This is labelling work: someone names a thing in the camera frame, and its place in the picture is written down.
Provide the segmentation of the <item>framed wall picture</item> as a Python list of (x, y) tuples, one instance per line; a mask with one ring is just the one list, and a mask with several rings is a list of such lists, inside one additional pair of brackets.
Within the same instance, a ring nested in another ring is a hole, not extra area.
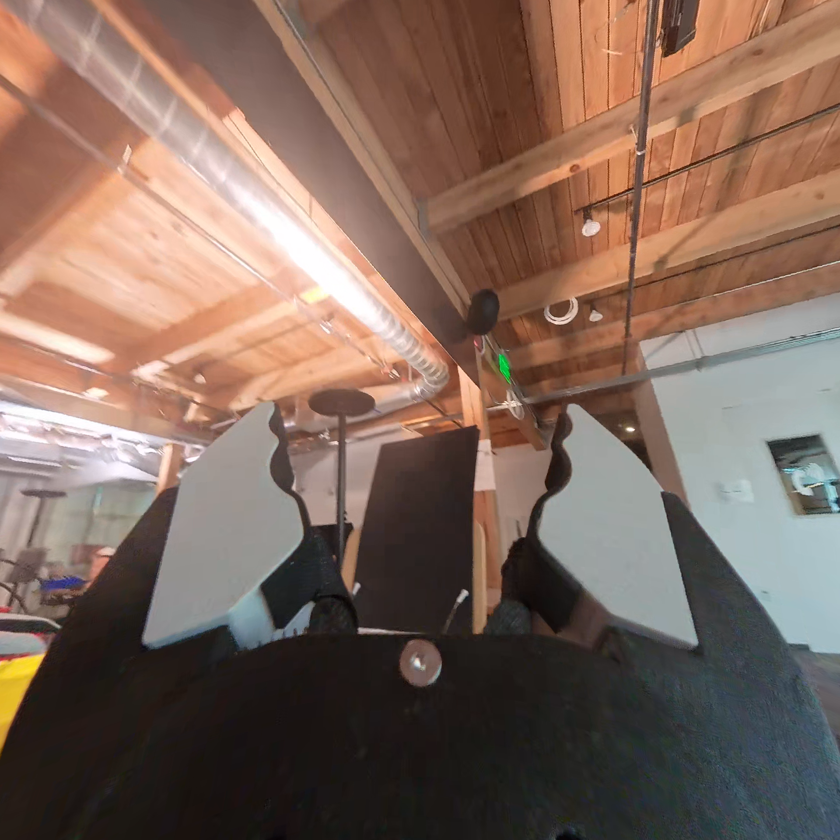
[(766, 442), (791, 510), (798, 517), (839, 514), (839, 474), (821, 434)]

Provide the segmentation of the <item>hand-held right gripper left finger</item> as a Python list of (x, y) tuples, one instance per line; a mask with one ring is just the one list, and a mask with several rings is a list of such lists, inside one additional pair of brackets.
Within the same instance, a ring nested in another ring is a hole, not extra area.
[(239, 649), (278, 639), (262, 585), (305, 534), (284, 419), (263, 402), (185, 472), (142, 641), (156, 649), (226, 628)]

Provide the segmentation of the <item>silver ventilation duct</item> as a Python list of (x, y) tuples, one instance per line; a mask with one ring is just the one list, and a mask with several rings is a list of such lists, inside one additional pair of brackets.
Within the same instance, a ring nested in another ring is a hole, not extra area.
[(413, 368), (417, 400), (433, 398), (445, 388), (448, 366), (433, 347), (375, 292), (361, 270), (321, 234), (286, 188), (221, 122), (173, 88), (110, 14), (92, 2), (2, 5)]

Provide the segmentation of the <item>black disc-top stand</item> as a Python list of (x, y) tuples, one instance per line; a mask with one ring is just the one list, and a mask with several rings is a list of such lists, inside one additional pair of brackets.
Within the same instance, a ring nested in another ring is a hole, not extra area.
[(347, 534), (346, 492), (347, 492), (347, 433), (349, 419), (371, 413), (375, 399), (358, 389), (332, 388), (314, 393), (308, 400), (313, 412), (338, 421), (336, 500), (336, 543), (335, 559), (339, 570), (343, 569), (343, 554)]

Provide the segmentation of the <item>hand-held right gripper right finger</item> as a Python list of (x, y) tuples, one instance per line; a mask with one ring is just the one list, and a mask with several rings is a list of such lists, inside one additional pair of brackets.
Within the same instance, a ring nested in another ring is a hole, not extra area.
[(530, 531), (558, 572), (615, 627), (672, 647), (698, 635), (663, 490), (644, 463), (583, 408), (559, 417), (570, 477), (547, 490)]

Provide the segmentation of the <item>yellow plastic bin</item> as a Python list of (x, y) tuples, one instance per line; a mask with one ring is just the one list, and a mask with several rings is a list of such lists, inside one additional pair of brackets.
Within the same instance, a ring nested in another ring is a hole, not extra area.
[(1, 749), (45, 654), (1, 657)]

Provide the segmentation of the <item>black foam microphone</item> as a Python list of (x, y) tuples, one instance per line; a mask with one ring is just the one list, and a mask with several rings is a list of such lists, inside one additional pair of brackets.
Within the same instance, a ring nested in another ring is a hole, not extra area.
[(465, 316), (465, 328), (468, 334), (484, 337), (496, 327), (500, 313), (500, 300), (491, 288), (476, 291), (469, 300)]

